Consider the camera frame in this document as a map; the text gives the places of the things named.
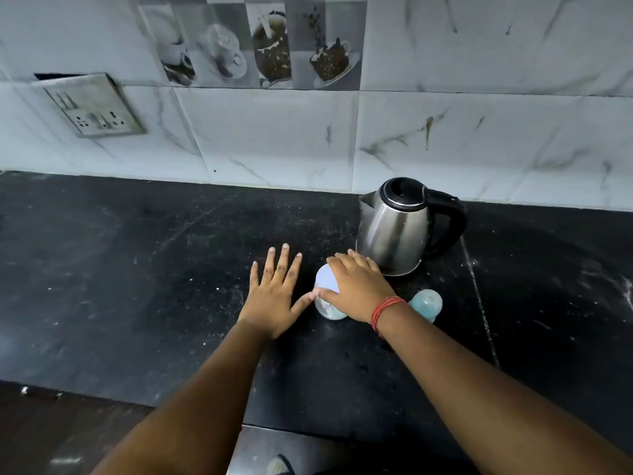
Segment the finger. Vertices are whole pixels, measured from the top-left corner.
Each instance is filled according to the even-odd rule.
[[[367,263],[366,257],[355,252],[354,250],[352,250],[352,248],[348,249],[347,254],[350,255],[354,259],[354,261],[359,267],[363,267],[364,269],[369,268],[369,264]]]
[[[334,290],[330,290],[328,288],[315,287],[313,292],[321,300],[325,300],[327,303],[331,303],[334,306],[336,306],[336,302],[339,300],[340,296]]]
[[[367,264],[369,265],[369,269],[371,271],[377,271],[378,273],[380,273],[380,268],[378,267],[378,264],[369,257],[367,257]]]
[[[253,262],[251,265],[251,287],[250,290],[259,285],[259,274],[257,273],[257,262]]]
[[[356,262],[350,255],[345,255],[344,253],[335,253],[334,256],[341,261],[341,263],[347,270],[353,269],[354,265],[356,264]]]
[[[298,317],[307,307],[310,306],[310,303],[312,303],[316,297],[317,296],[313,292],[306,293],[294,303],[290,312]]]
[[[286,275],[286,279],[284,280],[284,287],[287,287],[290,291],[294,288],[294,284],[297,283],[297,277],[299,276],[299,267],[301,266],[301,260],[303,256],[300,253],[295,255],[294,260],[292,261],[292,265],[290,266],[290,270],[288,270],[288,274]]]
[[[328,256],[325,261],[328,265],[330,265],[332,273],[334,273],[334,278],[336,278],[336,275],[343,274],[347,271],[346,268],[343,266],[343,263],[338,258]]]
[[[279,255],[279,261],[277,262],[277,270],[275,270],[275,276],[273,276],[273,282],[282,284],[284,278],[286,278],[286,271],[288,270],[288,252],[290,246],[288,243],[284,243],[281,247],[281,255]]]
[[[261,284],[268,285],[273,278],[273,271],[275,271],[275,247],[268,248],[268,256],[266,257],[266,264],[264,265],[264,274],[261,276]]]

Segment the left hand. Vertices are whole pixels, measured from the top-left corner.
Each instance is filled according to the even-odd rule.
[[[288,243],[284,243],[275,270],[275,248],[271,247],[268,250],[261,283],[257,273],[257,262],[253,262],[248,297],[237,319],[237,323],[248,323],[270,338],[277,338],[288,330],[315,298],[314,293],[308,292],[299,298],[292,308],[290,307],[292,290],[299,275],[301,254],[298,253],[294,257],[288,270],[289,251]]]

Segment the kettle lid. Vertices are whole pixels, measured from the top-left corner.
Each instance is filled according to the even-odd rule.
[[[427,206],[423,183],[399,176],[387,180],[380,187],[380,199],[389,207],[399,211],[418,211]]]

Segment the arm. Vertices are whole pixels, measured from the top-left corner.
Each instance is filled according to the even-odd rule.
[[[268,251],[261,284],[253,262],[248,298],[220,346],[114,448],[93,475],[226,473],[261,352],[314,300],[312,293],[306,293],[290,307],[301,254],[286,275],[288,252],[284,244],[275,270],[275,249]]]
[[[348,253],[328,258],[340,294],[315,292],[353,319],[369,322],[394,292],[373,261]],[[633,473],[632,461],[587,425],[483,362],[408,304],[387,307],[377,329],[481,471]]]

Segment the wall switch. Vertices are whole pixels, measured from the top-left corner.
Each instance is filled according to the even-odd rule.
[[[144,130],[105,73],[38,83],[78,137],[142,134]]]

